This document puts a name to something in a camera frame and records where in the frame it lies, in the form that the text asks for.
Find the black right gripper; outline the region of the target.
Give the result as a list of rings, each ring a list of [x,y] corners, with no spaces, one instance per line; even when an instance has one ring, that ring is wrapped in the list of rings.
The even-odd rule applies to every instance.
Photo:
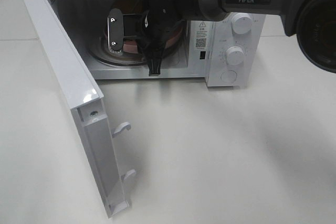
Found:
[[[167,41],[182,22],[177,0],[148,0],[148,9],[141,14],[123,14],[118,8],[110,10],[107,21],[109,51],[123,52],[125,39],[139,39],[149,68],[149,76],[161,74],[161,63]]]

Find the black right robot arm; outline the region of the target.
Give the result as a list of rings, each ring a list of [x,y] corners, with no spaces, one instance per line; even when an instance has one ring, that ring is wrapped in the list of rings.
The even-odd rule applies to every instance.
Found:
[[[335,0],[148,0],[140,14],[110,11],[108,46],[121,52],[126,39],[136,42],[149,74],[160,74],[165,46],[185,20],[219,22],[232,12],[278,15],[285,35],[296,35],[306,58],[335,72]]]

